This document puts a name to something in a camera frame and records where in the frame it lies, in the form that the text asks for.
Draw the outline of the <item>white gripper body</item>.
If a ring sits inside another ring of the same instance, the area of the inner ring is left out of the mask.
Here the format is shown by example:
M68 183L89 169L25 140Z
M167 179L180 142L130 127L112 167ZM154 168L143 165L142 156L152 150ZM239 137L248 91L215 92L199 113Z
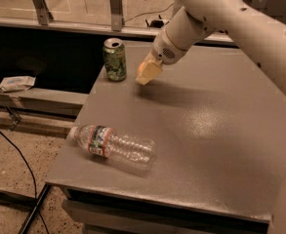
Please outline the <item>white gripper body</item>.
M169 38L165 30L162 30L152 43L150 59L158 64L174 64L187 53L189 48L188 43L179 46Z

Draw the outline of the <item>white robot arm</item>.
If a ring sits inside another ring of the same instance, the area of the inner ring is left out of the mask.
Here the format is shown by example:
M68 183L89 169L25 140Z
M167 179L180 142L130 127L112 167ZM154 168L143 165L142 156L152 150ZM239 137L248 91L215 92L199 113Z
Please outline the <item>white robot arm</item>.
M216 31L225 33L286 96L286 24L243 0L175 0L173 17L155 37L136 81L149 83L163 65L178 62Z

